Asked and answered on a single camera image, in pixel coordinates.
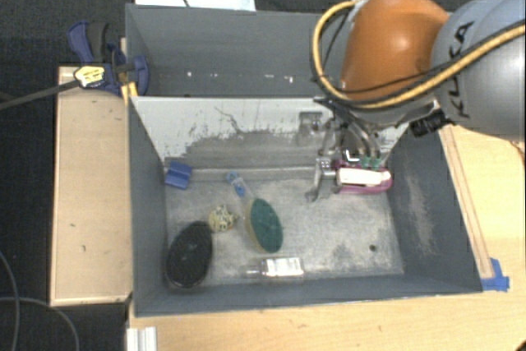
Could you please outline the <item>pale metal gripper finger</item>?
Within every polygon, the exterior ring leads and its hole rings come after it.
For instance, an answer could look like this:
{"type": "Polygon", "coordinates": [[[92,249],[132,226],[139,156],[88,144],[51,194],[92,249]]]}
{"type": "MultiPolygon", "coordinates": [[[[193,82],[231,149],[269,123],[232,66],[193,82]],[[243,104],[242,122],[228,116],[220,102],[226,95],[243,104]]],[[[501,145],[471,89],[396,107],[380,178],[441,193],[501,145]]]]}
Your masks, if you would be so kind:
{"type": "Polygon", "coordinates": [[[316,201],[320,194],[326,198],[329,194],[337,193],[336,171],[333,168],[332,160],[329,158],[317,158],[314,170],[314,182],[305,197],[307,202],[316,201]]]}

